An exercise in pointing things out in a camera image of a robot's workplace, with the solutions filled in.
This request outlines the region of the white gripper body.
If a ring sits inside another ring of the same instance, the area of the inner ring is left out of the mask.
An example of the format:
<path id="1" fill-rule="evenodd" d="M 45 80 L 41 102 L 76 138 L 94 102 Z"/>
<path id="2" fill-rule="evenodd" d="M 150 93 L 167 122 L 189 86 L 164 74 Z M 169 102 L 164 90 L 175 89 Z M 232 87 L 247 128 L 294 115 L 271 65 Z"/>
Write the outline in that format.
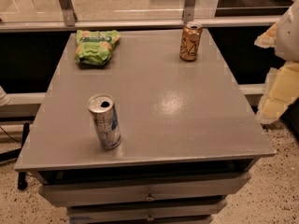
<path id="1" fill-rule="evenodd" d="M 285 61 L 299 61 L 299 1 L 294 2 L 278 22 L 275 53 Z"/>

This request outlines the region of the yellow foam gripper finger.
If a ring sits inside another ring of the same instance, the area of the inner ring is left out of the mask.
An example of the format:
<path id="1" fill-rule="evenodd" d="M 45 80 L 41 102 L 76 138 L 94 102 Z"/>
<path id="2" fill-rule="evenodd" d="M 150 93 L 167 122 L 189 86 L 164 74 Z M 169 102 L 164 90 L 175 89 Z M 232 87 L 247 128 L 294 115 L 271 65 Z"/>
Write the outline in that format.
<path id="1" fill-rule="evenodd" d="M 261 124 L 277 121 L 298 98 L 299 63 L 287 61 L 279 69 L 271 68 L 258 104 L 257 121 Z"/>
<path id="2" fill-rule="evenodd" d="M 276 33 L 278 23 L 273 24 L 263 34 L 259 35 L 254 41 L 254 45 L 260 48 L 268 49 L 273 48 L 276 45 Z"/>

